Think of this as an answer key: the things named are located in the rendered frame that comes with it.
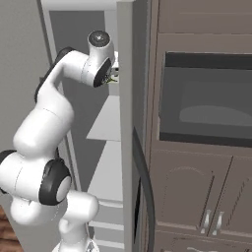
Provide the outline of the grey fridge body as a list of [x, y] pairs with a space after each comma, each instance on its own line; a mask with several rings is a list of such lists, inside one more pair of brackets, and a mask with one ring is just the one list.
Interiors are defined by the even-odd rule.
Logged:
[[[52, 57], [67, 46], [88, 53], [88, 35], [93, 31], [108, 32], [113, 41], [117, 40], [114, 0], [40, 1]], [[107, 97], [119, 96], [119, 83], [91, 88], [65, 78], [59, 91], [69, 99], [75, 112], [71, 131], [59, 146], [59, 155], [72, 172], [72, 188], [88, 192], [107, 141], [91, 140], [87, 135]]]

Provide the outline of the brown cabinet housing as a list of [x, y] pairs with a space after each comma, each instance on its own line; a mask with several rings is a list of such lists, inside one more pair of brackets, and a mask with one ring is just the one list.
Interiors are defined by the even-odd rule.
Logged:
[[[231, 160], [233, 157], [252, 158], [252, 148], [162, 141], [159, 138], [160, 120], [158, 112], [160, 90], [162, 69], [164, 66], [165, 54], [167, 52], [252, 54], [252, 34], [159, 32], [159, 1], [160, 0], [154, 0], [152, 6], [153, 14], [151, 28], [151, 66], [148, 112], [148, 151], [150, 153], [149, 168], [151, 168], [151, 154], [153, 151], [176, 151], [193, 154], [231, 156]], [[212, 220], [215, 217], [215, 211], [216, 209], [214, 210], [214, 215], [211, 219], [206, 235], [179, 234], [252, 244], [252, 242], [210, 237], [209, 229], [211, 228]]]

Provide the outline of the white fridge shelf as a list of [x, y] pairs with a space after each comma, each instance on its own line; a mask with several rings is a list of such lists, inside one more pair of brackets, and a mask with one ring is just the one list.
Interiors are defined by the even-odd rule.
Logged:
[[88, 192], [103, 201], [122, 202], [121, 143], [107, 141]]
[[91, 140], [121, 141], [120, 97], [109, 95], [87, 135]]

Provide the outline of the black built-in oven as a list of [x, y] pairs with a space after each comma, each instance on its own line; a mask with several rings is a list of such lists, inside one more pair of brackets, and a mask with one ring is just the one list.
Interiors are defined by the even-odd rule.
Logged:
[[167, 52], [162, 141], [252, 148], [252, 54]]

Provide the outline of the white fridge drawer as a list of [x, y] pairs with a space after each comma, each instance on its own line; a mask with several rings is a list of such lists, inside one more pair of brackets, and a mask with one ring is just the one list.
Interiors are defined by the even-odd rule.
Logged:
[[98, 213], [89, 228], [100, 252], [125, 252], [121, 203], [100, 201]]

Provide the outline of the brown plain cupboard door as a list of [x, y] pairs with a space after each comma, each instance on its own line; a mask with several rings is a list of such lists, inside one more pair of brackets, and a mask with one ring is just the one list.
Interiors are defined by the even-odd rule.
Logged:
[[252, 34], [252, 0], [160, 0], [163, 33]]

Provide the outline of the brown drawer front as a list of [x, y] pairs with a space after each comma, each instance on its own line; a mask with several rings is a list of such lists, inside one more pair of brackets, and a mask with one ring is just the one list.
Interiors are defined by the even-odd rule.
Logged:
[[174, 232], [156, 232], [154, 252], [193, 252], [187, 250], [187, 247], [209, 252], [252, 252], [252, 244]]

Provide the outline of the grey fridge door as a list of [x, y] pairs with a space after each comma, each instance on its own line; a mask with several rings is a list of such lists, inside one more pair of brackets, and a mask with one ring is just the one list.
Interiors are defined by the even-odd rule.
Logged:
[[117, 31], [125, 252], [141, 252], [141, 178], [133, 140], [145, 142], [149, 0], [119, 0]]

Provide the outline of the brown arched cupboard door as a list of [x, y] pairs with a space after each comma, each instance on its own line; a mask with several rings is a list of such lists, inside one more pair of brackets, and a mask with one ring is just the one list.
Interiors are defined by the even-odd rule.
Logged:
[[206, 210], [211, 222], [230, 163], [231, 156], [153, 151], [156, 229], [206, 235]]
[[[220, 212], [221, 228], [213, 236]], [[232, 158], [209, 236], [252, 242], [252, 157]]]

